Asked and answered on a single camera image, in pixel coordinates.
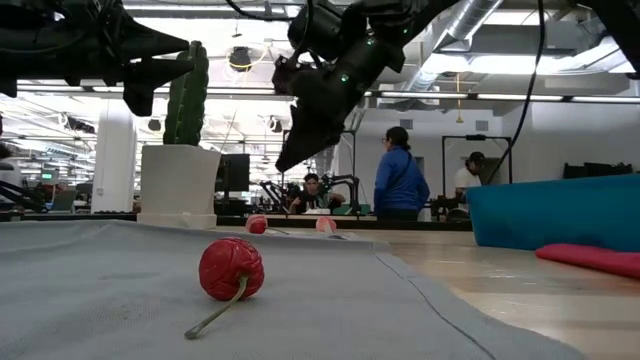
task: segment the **small ball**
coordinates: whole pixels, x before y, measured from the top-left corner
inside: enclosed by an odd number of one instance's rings
[[[204,291],[220,301],[231,300],[240,288],[238,279],[249,276],[242,300],[260,289],[264,267],[260,253],[250,242],[227,237],[216,240],[202,253],[198,275]]]
[[[267,217],[264,215],[251,215],[247,219],[245,228],[251,234],[264,234],[268,226]]]
[[[336,222],[333,221],[332,218],[328,216],[321,216],[318,218],[318,220],[316,220],[316,231],[325,232],[327,225],[329,225],[331,232],[336,231],[336,229],[338,228],[338,225],[336,225]]]

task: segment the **gray table cover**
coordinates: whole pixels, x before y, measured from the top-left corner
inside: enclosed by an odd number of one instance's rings
[[[388,245],[252,236],[266,280],[195,341],[221,303],[198,283],[223,232],[125,222],[0,224],[0,359],[584,359],[413,273]]]

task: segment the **desk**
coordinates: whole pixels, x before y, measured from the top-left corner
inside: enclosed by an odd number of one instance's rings
[[[594,360],[640,358],[638,281],[539,260],[533,252],[477,247],[472,233],[345,232],[390,242],[415,271],[507,324],[558,339]]]
[[[284,214],[266,214],[267,219],[291,219],[291,220],[317,220],[321,217],[330,217],[333,220],[344,221],[376,221],[375,216],[353,216],[353,215],[284,215]]]

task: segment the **white pot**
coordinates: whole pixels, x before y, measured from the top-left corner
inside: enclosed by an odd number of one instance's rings
[[[138,222],[215,228],[213,200],[219,164],[219,152],[195,146],[143,147]]]

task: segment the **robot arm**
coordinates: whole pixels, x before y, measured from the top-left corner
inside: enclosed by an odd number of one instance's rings
[[[327,0],[303,8],[289,27],[291,44],[328,63],[297,64],[297,58],[276,61],[276,92],[295,96],[293,126],[276,162],[286,171],[321,150],[336,145],[345,118],[385,67],[402,70],[402,49],[442,11],[458,0],[361,0],[344,12]],[[578,0],[591,7],[640,72],[637,1]]]
[[[10,97],[17,79],[124,82],[131,111],[150,116],[155,89],[193,70],[190,61],[152,57],[188,48],[135,22],[121,0],[0,0],[0,93]]]

